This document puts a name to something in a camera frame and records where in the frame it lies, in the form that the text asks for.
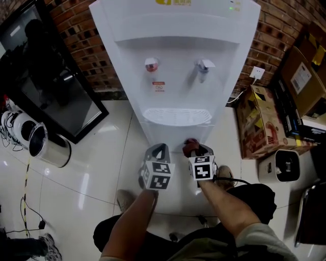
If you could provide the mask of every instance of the hand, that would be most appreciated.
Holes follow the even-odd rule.
[[[183,154],[190,158],[192,156],[192,152],[195,151],[196,155],[199,152],[199,142],[196,139],[188,139],[185,141],[185,146],[183,147]]]

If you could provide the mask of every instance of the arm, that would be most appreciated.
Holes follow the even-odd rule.
[[[112,229],[102,256],[134,260],[143,244],[147,225],[156,204],[156,192],[144,190]]]
[[[248,226],[260,223],[259,218],[242,200],[227,193],[211,181],[200,181],[204,195],[225,228],[234,238]]]

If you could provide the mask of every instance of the wall socket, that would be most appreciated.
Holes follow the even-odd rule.
[[[256,78],[256,80],[260,80],[265,72],[265,69],[254,66],[253,71],[250,74],[250,78]]]

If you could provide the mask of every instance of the metal bucket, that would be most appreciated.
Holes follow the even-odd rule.
[[[71,156],[71,146],[57,134],[49,135],[43,123],[37,124],[30,135],[29,151],[32,157],[39,158],[58,168],[67,165]]]

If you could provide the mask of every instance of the brick wall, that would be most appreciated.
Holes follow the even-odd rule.
[[[253,66],[265,69],[257,85],[267,86],[303,27],[312,21],[326,28],[326,10],[319,0],[255,0],[261,6],[255,38],[232,92],[237,96],[253,82]]]
[[[45,3],[61,37],[92,87],[100,92],[103,99],[125,99],[121,83],[88,8],[93,1],[45,0]],[[285,52],[294,44],[304,26],[317,21],[326,28],[326,11],[319,0],[255,1],[261,5],[257,31],[245,66],[232,92],[233,97],[253,82],[249,78],[253,66],[266,70],[263,78],[256,84],[267,86]],[[23,2],[2,0],[0,19],[8,17]]]

